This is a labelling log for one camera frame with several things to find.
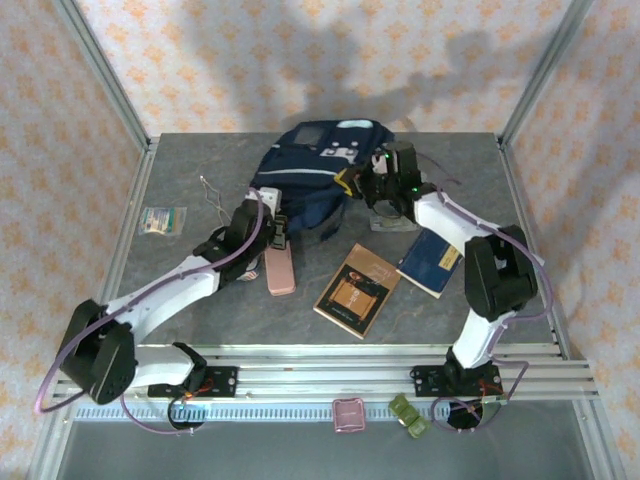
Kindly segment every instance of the navy backpack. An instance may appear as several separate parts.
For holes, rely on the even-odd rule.
[[[338,222],[321,236],[326,240],[338,230],[348,198],[334,176],[350,165],[363,164],[393,138],[374,120],[300,123],[271,146],[251,186],[282,191],[281,212],[287,216],[288,233],[315,228],[341,209]]]

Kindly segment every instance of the book cover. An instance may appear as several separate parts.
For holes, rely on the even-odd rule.
[[[440,298],[461,259],[462,255],[452,245],[425,228],[398,262],[398,273]]]
[[[313,309],[363,339],[399,280],[393,265],[356,244]]]

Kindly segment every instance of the small package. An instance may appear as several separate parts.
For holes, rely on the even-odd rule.
[[[159,233],[174,236],[182,233],[187,207],[145,207],[138,223],[138,235]]]

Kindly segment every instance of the gray tabletop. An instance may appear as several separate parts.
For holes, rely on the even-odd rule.
[[[127,257],[120,295],[136,290],[177,266],[219,225],[214,208],[205,201],[200,175],[222,193],[231,214],[240,204],[259,160],[278,138],[276,134],[169,134],[160,139],[143,205],[187,207],[180,236],[135,236]],[[398,135],[419,152],[436,159],[450,175],[463,182],[449,194],[463,207],[499,224],[517,223],[517,215],[495,141],[490,134]],[[420,161],[431,181],[446,175]],[[456,340],[469,307],[464,297],[464,265],[460,265],[439,300],[401,280],[364,340],[359,340],[312,310],[355,243],[396,263],[406,253],[416,232],[376,233],[369,227],[370,211],[352,202],[339,232],[320,242],[321,230],[292,239],[297,289],[273,297],[264,269],[252,282],[234,282],[209,298],[179,312],[154,331],[145,343],[183,341],[191,344],[351,344],[430,343]],[[541,309],[539,299],[527,306]],[[546,321],[510,327],[502,342],[550,342]]]

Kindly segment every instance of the patterned wallpaper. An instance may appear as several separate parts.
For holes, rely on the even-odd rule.
[[[640,16],[595,2],[515,142],[574,347],[640,471]]]
[[[569,0],[79,0],[151,135],[500,131]]]
[[[108,267],[139,152],[51,0],[0,6],[0,478],[23,478],[36,390]]]

